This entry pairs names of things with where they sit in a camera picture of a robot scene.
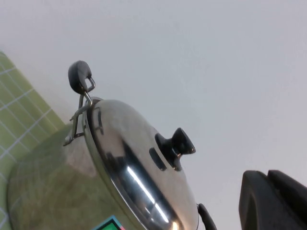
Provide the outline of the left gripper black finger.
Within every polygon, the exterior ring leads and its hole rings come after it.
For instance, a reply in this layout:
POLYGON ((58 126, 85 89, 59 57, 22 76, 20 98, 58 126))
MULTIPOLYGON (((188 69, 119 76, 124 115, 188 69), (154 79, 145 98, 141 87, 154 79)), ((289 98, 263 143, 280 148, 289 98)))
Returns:
POLYGON ((279 170, 245 171, 239 216, 244 230, 305 230, 307 188, 279 170))

